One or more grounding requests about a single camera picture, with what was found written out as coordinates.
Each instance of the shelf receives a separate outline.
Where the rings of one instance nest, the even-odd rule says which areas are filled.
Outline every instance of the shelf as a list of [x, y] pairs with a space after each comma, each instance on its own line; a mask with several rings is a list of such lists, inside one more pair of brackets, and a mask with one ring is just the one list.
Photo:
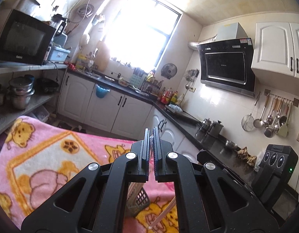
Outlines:
[[[58, 69], [65, 69], [67, 65], [56, 63]], [[12, 73], [12, 72], [22, 72], [22, 71], [34, 71], [34, 70], [50, 70], [56, 69], [54, 64], [47, 64], [47, 65], [15, 65], [15, 64], [8, 64], [8, 65], [0, 65], [0, 74]]]
[[24, 110], [16, 110], [11, 105], [11, 102], [6, 102], [3, 106], [0, 106], [0, 134], [3, 133], [8, 127], [10, 127], [13, 122], [20, 116], [23, 116], [37, 107], [48, 102], [54, 96], [59, 95], [59, 93], [54, 94], [44, 94], [36, 92], [31, 96], [31, 101], [29, 106]]

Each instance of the stainless steel pot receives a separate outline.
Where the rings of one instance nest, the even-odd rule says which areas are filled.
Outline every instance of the stainless steel pot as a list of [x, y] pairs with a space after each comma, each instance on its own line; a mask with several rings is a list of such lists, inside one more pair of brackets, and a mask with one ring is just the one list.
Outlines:
[[204, 129], [204, 130], [208, 130], [210, 128], [210, 125], [211, 125], [211, 121], [209, 119], [204, 119], [202, 122], [201, 122], [201, 127]]
[[24, 110], [28, 107], [30, 100], [31, 100], [31, 96], [35, 93], [35, 90], [31, 90], [28, 94], [26, 95], [11, 95], [10, 99], [12, 102], [12, 106], [15, 109], [19, 109], [19, 110]]
[[26, 95], [33, 88], [33, 81], [26, 77], [17, 77], [9, 81], [10, 91], [14, 95]]
[[220, 121], [213, 121], [213, 123], [211, 124], [210, 128], [208, 129], [208, 134], [211, 135], [212, 137], [218, 137], [218, 135], [221, 132], [221, 129], [224, 126], [221, 124]]

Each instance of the kettle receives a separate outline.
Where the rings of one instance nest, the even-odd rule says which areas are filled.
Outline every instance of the kettle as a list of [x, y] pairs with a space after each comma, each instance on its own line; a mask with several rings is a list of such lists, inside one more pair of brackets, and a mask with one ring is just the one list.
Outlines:
[[212, 137], [218, 138], [218, 135], [220, 134], [223, 127], [224, 126], [221, 124], [219, 120], [217, 122], [213, 121], [210, 128], [208, 129], [208, 134]]
[[209, 128], [210, 128], [210, 125], [211, 125], [211, 121], [210, 121], [210, 119], [204, 119], [202, 122], [201, 122], [201, 128], [203, 129], [203, 130], [208, 130]]

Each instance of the kitchen counter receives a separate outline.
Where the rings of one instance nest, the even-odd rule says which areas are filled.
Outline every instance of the kitchen counter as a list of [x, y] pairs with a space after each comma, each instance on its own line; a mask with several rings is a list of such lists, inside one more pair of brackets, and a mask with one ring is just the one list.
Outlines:
[[176, 115], [165, 109], [165, 105], [158, 101], [153, 101], [146, 96], [143, 96], [129, 87], [123, 87], [118, 84], [118, 81], [111, 82], [104, 78], [91, 77], [85, 73], [68, 70], [70, 74], [74, 74], [78, 77], [92, 81], [98, 85], [108, 87], [112, 90], [118, 91], [122, 94], [131, 96], [143, 102], [152, 104], [155, 106], [168, 120], [170, 120], [184, 135], [185, 137], [199, 150], [205, 150], [212, 155], [217, 161], [219, 161], [225, 168], [233, 171], [241, 177], [248, 185], [250, 185], [256, 175], [256, 172], [252, 167], [248, 166], [246, 162], [240, 160], [237, 157], [236, 151], [225, 149], [226, 138], [219, 136], [219, 138], [211, 137], [208, 134], [204, 134], [201, 141], [195, 139], [195, 133], [199, 129], [198, 124], [190, 123], [189, 121], [180, 119]]

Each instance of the hanging utensils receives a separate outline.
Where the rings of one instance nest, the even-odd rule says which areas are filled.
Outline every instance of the hanging utensils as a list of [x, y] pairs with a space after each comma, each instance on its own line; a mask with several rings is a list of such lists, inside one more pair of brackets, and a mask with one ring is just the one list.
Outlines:
[[278, 131], [279, 136], [286, 137], [288, 134], [288, 126], [287, 125], [289, 123], [291, 110], [292, 110], [292, 102], [289, 104], [289, 112], [287, 115], [287, 119], [286, 119], [285, 123], [283, 125], [281, 125], [281, 127], [279, 128], [279, 131]]
[[271, 104], [271, 108], [269, 110], [268, 116], [267, 118], [263, 121], [263, 125], [265, 127], [268, 127], [272, 122], [273, 122], [273, 112], [276, 108], [276, 104], [277, 104], [277, 96], [274, 96], [273, 98], [273, 102]]
[[[281, 108], [282, 102], [283, 102], [283, 99], [281, 99], [281, 100], [278, 99], [277, 100], [277, 108], [276, 108], [276, 112], [277, 113], [279, 113], [279, 110]], [[272, 121], [272, 125], [266, 127], [266, 129], [264, 131], [264, 135], [266, 137], [271, 138], [274, 135], [274, 124], [276, 123], [276, 120], [277, 120], [277, 115], [275, 115], [275, 118]]]
[[288, 110], [290, 110], [291, 106], [292, 105], [291, 105], [291, 103], [289, 101], [289, 105], [288, 105], [288, 107], [286, 109], [285, 115], [283, 115], [282, 117], [279, 118], [279, 125], [280, 126], [282, 126], [282, 125], [284, 125], [286, 123], [286, 121], [287, 121], [287, 113], [288, 113]]
[[284, 106], [283, 104], [284, 100], [281, 99], [280, 100], [280, 103], [278, 105], [278, 108], [277, 108], [277, 115], [276, 115], [276, 118], [279, 119], [280, 118], [280, 114], [281, 114], [281, 111], [282, 111], [282, 107]]
[[253, 126], [256, 127], [256, 128], [261, 128], [261, 127], [263, 126], [262, 117], [263, 117], [265, 108], [266, 108], [266, 106], [267, 106], [268, 99], [269, 99], [269, 95], [266, 97], [265, 104], [264, 104], [264, 107], [263, 107], [262, 114], [261, 114], [260, 118], [259, 118], [259, 119], [255, 119], [255, 120], [253, 121]]
[[252, 112], [253, 112], [253, 109], [254, 107], [256, 106], [257, 104], [257, 101], [259, 100], [260, 98], [260, 94], [261, 92], [259, 92], [259, 94], [257, 95], [256, 97], [256, 100], [255, 100], [255, 103], [254, 103], [254, 106], [251, 110], [251, 114], [250, 115], [246, 115], [242, 118], [241, 120], [241, 126], [243, 128], [243, 130], [245, 131], [251, 131], [253, 129], [253, 122], [254, 122], [254, 118], [252, 117]]

